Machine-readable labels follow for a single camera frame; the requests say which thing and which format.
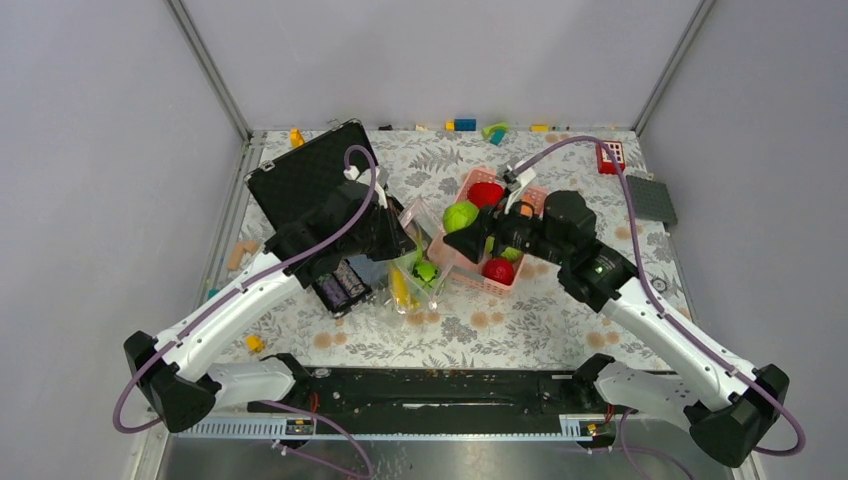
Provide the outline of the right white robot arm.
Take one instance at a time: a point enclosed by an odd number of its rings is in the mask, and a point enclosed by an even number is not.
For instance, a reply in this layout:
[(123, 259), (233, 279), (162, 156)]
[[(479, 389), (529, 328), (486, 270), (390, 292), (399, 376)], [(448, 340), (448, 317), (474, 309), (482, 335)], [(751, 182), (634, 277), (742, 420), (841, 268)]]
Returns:
[(596, 354), (573, 386), (583, 410), (610, 403), (662, 419), (732, 468), (784, 414), (788, 375), (729, 351), (662, 299), (636, 265), (597, 238), (596, 214), (579, 193), (548, 195), (534, 216), (487, 206), (444, 242), (474, 262), (505, 246), (557, 265), (559, 284), (572, 298), (638, 337), (678, 376), (672, 381)]

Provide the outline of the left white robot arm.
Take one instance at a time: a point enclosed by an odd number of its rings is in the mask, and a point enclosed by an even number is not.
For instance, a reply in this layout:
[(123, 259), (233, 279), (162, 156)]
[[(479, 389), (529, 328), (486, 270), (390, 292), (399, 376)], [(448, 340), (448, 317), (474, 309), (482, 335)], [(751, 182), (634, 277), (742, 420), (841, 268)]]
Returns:
[(221, 364), (221, 352), (275, 304), (304, 291), (339, 264), (364, 255), (394, 260), (413, 252), (402, 203), (384, 183), (344, 180), (304, 193), (251, 191), (274, 233), (263, 250), (196, 311), (156, 335), (137, 331), (123, 344), (138, 388), (172, 433), (198, 424), (218, 407), (275, 400), (296, 411), (310, 385), (280, 359)]

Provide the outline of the yellow toy banana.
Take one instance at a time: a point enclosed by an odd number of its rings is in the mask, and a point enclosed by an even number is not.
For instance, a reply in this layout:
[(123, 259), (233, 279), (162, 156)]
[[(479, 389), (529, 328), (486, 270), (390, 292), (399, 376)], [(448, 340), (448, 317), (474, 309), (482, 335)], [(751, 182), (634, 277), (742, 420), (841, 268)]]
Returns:
[(403, 272), (395, 265), (389, 267), (390, 291), (399, 313), (408, 313), (414, 307), (414, 297)]

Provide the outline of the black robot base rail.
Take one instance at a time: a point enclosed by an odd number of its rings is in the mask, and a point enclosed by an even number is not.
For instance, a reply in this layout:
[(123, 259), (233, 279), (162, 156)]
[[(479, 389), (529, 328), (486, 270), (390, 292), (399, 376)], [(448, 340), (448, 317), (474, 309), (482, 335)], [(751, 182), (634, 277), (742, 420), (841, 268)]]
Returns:
[(569, 370), (306, 367), (281, 358), (296, 380), (281, 404), (354, 435), (542, 436), (562, 433), (561, 416), (604, 423), (625, 410)]

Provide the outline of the green striped toy watermelon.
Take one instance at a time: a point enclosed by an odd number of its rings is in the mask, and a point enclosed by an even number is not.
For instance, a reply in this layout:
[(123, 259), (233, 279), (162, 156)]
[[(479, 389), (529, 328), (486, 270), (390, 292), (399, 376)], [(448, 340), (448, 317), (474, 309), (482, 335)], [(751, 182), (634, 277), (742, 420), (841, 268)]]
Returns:
[(432, 262), (421, 260), (411, 270), (414, 280), (425, 290), (435, 287), (440, 277), (440, 269)]

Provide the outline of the clear zip top bag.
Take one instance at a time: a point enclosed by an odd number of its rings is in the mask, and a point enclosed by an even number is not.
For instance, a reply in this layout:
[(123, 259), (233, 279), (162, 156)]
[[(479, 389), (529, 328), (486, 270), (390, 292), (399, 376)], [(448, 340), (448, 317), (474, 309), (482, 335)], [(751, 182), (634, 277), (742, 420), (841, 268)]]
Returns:
[(434, 312), (454, 266), (453, 255), (443, 243), (442, 220), (422, 197), (406, 207), (399, 220), (414, 241), (414, 249), (389, 263), (388, 286), (394, 307), (401, 315)]

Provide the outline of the green bumpy toy fruit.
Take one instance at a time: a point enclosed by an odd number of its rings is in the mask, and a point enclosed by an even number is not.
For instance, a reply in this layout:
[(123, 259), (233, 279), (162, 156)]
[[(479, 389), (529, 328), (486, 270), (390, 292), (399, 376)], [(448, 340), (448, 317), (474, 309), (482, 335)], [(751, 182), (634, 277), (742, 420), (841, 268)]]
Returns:
[(446, 233), (470, 226), (477, 218), (479, 208), (470, 201), (460, 201), (446, 208), (442, 215), (443, 228)]

